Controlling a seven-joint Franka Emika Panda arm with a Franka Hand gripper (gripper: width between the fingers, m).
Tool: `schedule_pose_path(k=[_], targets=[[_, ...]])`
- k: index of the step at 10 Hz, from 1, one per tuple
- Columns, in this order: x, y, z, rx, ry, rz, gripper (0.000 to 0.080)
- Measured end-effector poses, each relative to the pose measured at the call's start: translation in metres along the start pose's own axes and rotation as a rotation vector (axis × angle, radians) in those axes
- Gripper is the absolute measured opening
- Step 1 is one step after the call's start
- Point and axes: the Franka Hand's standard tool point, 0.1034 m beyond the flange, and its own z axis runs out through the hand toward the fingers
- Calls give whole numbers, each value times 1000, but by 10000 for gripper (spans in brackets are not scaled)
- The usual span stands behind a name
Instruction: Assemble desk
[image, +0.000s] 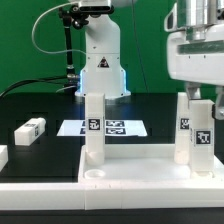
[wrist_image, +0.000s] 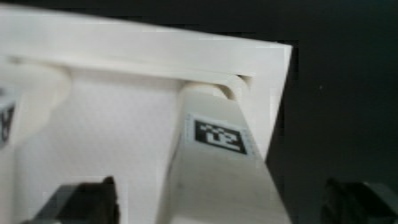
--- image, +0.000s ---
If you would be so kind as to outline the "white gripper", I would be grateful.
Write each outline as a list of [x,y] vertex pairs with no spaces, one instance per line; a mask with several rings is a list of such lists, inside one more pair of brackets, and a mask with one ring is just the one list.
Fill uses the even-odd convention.
[[[167,67],[172,79],[188,81],[185,91],[189,100],[201,98],[200,83],[224,85],[224,26],[209,27],[206,39],[200,42],[187,41],[184,31],[171,33]],[[224,87],[216,88],[213,117],[224,120]]]

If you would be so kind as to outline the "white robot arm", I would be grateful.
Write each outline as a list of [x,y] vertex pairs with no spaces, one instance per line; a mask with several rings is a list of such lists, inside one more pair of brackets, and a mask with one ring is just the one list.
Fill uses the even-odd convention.
[[[125,93],[120,66],[120,28],[109,15],[136,0],[68,0],[72,25],[86,29],[86,65],[79,95],[103,91],[109,99]],[[185,83],[190,100],[200,86],[217,87],[213,116],[224,120],[224,0],[176,0],[164,20],[169,33],[167,66],[171,78]]]

